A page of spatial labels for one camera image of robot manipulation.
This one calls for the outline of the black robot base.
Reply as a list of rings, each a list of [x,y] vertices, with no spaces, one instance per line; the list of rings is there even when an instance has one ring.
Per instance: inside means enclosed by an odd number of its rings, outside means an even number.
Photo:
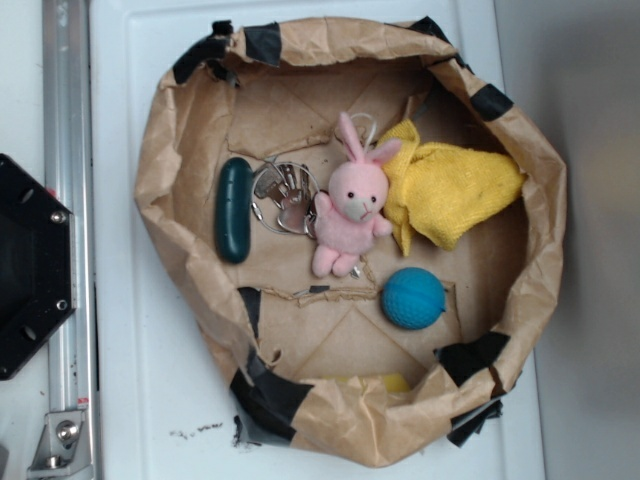
[[[12,379],[74,312],[73,214],[1,156],[1,379]]]

